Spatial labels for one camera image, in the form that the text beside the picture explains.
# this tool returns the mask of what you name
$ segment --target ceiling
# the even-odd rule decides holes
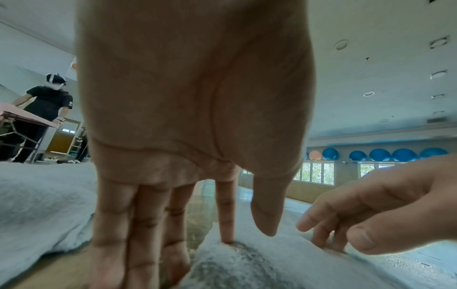
[[[0,21],[73,52],[75,1],[0,0],[8,7]],[[457,121],[456,15],[456,0],[309,0],[318,73],[310,136],[419,127],[442,116]],[[429,48],[446,35],[449,44]],[[349,45],[338,51],[339,40]],[[430,79],[441,70],[448,74]],[[437,94],[446,97],[432,100]]]

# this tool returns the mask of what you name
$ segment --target ceiling light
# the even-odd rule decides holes
[[[446,94],[437,94],[437,95],[432,96],[432,99],[433,100],[441,100],[441,99],[443,99],[445,97],[446,97]]]
[[[430,75],[430,79],[437,79],[437,78],[445,76],[446,74],[447,74],[447,70],[438,71],[438,72],[432,73]]]
[[[430,49],[435,49],[437,47],[440,47],[440,46],[443,46],[443,45],[446,45],[448,44],[450,41],[450,35],[447,35],[445,37],[442,37],[440,39],[437,39],[437,40],[433,40],[429,43],[430,45]]]
[[[340,40],[335,44],[336,50],[343,50],[349,45],[349,40]]]

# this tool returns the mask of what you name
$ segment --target blue exercise ball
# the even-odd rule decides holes
[[[353,161],[366,161],[367,154],[361,150],[355,150],[349,155],[349,159]]]
[[[394,160],[401,162],[417,160],[417,154],[410,149],[398,149],[394,151],[392,157]]]
[[[444,149],[440,149],[440,148],[429,148],[429,149],[425,149],[423,151],[420,152],[420,158],[421,159],[426,159],[426,158],[430,158],[430,157],[433,157],[433,156],[442,156],[442,155],[447,155],[448,152]]]
[[[372,161],[390,161],[392,156],[385,149],[374,149],[370,152]]]
[[[339,154],[338,151],[334,148],[326,148],[322,152],[322,157],[326,160],[338,160]]]

